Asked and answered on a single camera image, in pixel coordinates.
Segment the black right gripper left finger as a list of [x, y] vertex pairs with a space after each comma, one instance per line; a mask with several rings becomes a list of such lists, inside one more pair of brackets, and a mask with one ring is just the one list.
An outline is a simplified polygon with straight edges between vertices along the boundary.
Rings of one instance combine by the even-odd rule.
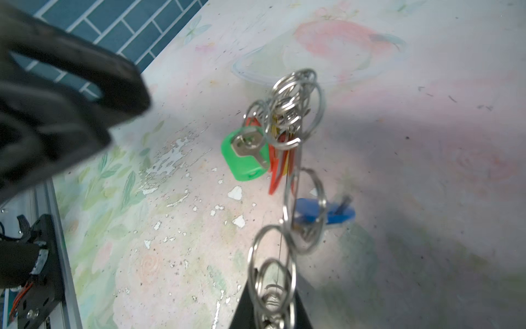
[[258, 270], [253, 270], [249, 275], [238, 306], [234, 312], [229, 329], [257, 329], [256, 322], [256, 275]]

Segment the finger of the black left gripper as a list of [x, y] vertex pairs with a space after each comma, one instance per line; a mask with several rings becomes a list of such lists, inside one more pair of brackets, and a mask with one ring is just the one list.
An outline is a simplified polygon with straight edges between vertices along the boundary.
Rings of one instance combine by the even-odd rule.
[[1, 45], [97, 85], [103, 92], [98, 101], [102, 108], [141, 115], [151, 105], [141, 73], [132, 62], [9, 4], [1, 4]]
[[1, 200], [82, 162], [110, 142], [93, 103], [69, 87], [1, 82]]

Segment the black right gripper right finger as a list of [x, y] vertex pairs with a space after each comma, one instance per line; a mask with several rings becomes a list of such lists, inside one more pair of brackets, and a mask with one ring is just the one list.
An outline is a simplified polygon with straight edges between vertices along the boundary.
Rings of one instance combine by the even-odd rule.
[[295, 328], [313, 329], [307, 306], [309, 303], [310, 293], [313, 292], [312, 285], [301, 275], [297, 274], [297, 288], [295, 292], [296, 305], [296, 323]]

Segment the blue tagged key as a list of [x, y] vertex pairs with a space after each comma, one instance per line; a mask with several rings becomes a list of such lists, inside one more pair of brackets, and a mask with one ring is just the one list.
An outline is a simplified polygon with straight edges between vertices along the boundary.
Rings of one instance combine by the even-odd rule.
[[[325, 224], [336, 225], [356, 218], [356, 211], [352, 207], [352, 197], [344, 195], [339, 203], [328, 202], [325, 207]], [[302, 224], [314, 224], [321, 214], [319, 200], [301, 198], [297, 200], [296, 212]]]

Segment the green tagged key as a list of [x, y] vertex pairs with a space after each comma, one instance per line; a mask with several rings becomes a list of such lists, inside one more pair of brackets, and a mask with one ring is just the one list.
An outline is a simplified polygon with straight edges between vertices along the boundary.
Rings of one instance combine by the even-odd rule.
[[237, 181], [246, 182], [270, 169], [268, 143], [261, 127], [245, 126], [223, 140], [221, 153]]

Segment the red tagged key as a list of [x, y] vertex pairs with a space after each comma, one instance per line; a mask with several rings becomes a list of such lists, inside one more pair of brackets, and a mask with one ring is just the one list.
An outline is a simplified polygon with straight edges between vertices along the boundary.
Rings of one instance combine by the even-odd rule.
[[[262, 127], [259, 120], [255, 117], [247, 117], [245, 119], [244, 126], [257, 126]], [[285, 142], [290, 138], [290, 134], [288, 131], [283, 131], [279, 135], [277, 135], [277, 128], [273, 128], [275, 137], [278, 138], [279, 142]], [[279, 149], [276, 149], [272, 145], [268, 145], [268, 153], [269, 153], [269, 160], [270, 160], [270, 169], [269, 172], [271, 172], [271, 182], [269, 185], [268, 194], [273, 195], [276, 190], [278, 189], [282, 178], [285, 175], [288, 175], [288, 170], [291, 168], [291, 165], [288, 164], [289, 162], [289, 153], [290, 151], [282, 151]]]

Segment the large metal keyring band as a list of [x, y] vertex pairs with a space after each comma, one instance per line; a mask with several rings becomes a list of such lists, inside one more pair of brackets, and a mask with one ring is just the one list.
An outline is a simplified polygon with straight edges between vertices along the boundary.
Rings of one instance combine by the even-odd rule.
[[[256, 275], [256, 322], [258, 328], [295, 328], [297, 257], [310, 254], [317, 247], [325, 230], [325, 207], [328, 203], [323, 183], [313, 169], [302, 167], [302, 147], [313, 135], [325, 113], [325, 96], [313, 69], [300, 69], [280, 78], [266, 100], [257, 100], [247, 117], [255, 117], [262, 125], [268, 145], [290, 151], [291, 168], [286, 175], [281, 224], [264, 226], [255, 236], [248, 255], [248, 276]], [[288, 131], [290, 138], [279, 142], [274, 135]], [[321, 214], [314, 224], [302, 224], [296, 212], [299, 181], [306, 174], [314, 185]], [[256, 257], [264, 238], [278, 233], [284, 244], [284, 256], [268, 258], [261, 265]]]

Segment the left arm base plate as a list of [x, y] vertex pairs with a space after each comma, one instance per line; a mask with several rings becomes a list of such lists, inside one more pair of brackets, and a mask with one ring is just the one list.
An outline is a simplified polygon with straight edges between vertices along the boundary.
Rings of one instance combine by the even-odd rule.
[[53, 217], [41, 215], [16, 243], [15, 279], [21, 287], [10, 311], [19, 328], [45, 325], [64, 300], [64, 282]]

